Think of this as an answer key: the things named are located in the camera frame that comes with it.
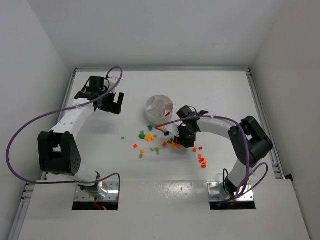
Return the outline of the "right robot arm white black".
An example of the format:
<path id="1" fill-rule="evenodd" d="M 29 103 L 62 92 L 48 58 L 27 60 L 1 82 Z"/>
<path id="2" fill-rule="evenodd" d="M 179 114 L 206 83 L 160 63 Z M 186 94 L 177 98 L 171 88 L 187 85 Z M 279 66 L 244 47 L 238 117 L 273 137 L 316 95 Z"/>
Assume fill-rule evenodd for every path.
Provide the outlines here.
<path id="1" fill-rule="evenodd" d="M 273 149 L 273 143 L 257 120 L 247 116 L 240 123 L 222 116 L 206 117 L 208 111 L 196 112 L 188 105 L 177 111 L 182 123 L 174 142 L 193 148 L 197 133 L 211 133 L 230 140 L 237 157 L 232 171 L 223 180 L 224 191 L 230 196 L 243 193 L 251 170 Z"/>

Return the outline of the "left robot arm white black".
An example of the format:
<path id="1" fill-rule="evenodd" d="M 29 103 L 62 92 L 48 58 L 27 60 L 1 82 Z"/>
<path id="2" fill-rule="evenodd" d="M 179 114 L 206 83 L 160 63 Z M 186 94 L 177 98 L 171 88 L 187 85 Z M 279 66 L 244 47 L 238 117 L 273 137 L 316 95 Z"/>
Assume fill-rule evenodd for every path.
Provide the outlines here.
<path id="1" fill-rule="evenodd" d="M 74 96 L 72 109 L 49 131 L 37 138 L 39 166 L 43 172 L 64 175 L 77 182 L 87 195 L 99 198 L 103 182 L 101 175 L 84 163 L 76 144 L 82 126 L 96 110 L 120 114 L 124 93 L 116 94 L 114 77 L 90 76 L 84 87 Z"/>

